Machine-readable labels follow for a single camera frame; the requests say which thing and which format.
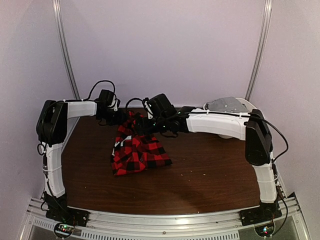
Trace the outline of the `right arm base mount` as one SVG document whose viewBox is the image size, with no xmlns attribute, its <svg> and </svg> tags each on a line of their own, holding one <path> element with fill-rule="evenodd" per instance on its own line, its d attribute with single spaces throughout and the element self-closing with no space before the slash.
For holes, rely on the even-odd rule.
<svg viewBox="0 0 320 240">
<path fill-rule="evenodd" d="M 242 226 L 256 225 L 263 222 L 270 222 L 282 216 L 282 211 L 278 202 L 263 203 L 253 208 L 241 210 L 239 212 Z"/>
</svg>

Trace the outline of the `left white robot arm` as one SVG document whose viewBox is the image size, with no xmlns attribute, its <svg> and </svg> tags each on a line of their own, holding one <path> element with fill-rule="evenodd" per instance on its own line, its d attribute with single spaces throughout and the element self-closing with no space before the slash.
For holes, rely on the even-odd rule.
<svg viewBox="0 0 320 240">
<path fill-rule="evenodd" d="M 104 102 L 78 100 L 46 100 L 36 125 L 38 140 L 42 146 L 45 192 L 60 198 L 66 190 L 62 177 L 62 148 L 68 135 L 68 120 L 81 117 L 93 117 L 104 120 L 109 126 L 120 125 L 127 115 L 118 104 L 111 106 Z"/>
</svg>

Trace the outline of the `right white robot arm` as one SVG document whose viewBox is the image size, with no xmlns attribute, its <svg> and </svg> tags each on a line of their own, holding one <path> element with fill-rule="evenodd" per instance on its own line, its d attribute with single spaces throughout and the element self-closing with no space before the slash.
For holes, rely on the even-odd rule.
<svg viewBox="0 0 320 240">
<path fill-rule="evenodd" d="M 245 142 L 245 159 L 252 165 L 259 187 L 262 206 L 256 210 L 259 220 L 268 220 L 275 212 L 277 199 L 276 173 L 273 169 L 272 135 L 263 114 L 258 109 L 252 112 L 230 113 L 183 107 L 134 116 L 134 127 L 139 135 L 171 132 L 209 133 Z"/>
</svg>

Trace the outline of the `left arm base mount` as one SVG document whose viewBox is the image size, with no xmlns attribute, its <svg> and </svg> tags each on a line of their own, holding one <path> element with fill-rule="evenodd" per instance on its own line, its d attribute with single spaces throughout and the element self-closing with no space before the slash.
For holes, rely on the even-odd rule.
<svg viewBox="0 0 320 240">
<path fill-rule="evenodd" d="M 46 218 L 72 226 L 87 226 L 89 212 L 68 207 L 68 197 L 66 193 L 60 197 L 55 197 L 45 191 L 44 201 L 47 204 Z"/>
</svg>

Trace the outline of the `red black plaid shirt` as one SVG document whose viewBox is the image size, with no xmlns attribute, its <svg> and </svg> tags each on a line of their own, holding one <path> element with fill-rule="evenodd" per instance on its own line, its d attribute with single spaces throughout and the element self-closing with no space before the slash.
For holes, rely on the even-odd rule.
<svg viewBox="0 0 320 240">
<path fill-rule="evenodd" d="M 135 129 L 135 118 L 142 116 L 138 112 L 130 111 L 128 120 L 116 131 L 110 158 L 114 176 L 139 173 L 172 164 L 163 145 L 153 134 L 138 135 Z"/>
</svg>

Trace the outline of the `white plastic tub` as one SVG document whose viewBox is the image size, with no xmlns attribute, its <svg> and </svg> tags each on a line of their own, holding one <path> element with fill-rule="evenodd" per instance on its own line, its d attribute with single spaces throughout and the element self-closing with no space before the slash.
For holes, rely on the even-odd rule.
<svg viewBox="0 0 320 240">
<path fill-rule="evenodd" d="M 255 108 L 247 100 L 233 96 L 207 102 L 204 109 L 214 113 L 201 117 L 203 122 L 199 131 L 244 141 L 246 139 L 245 121 L 249 119 L 249 113 Z"/>
</svg>

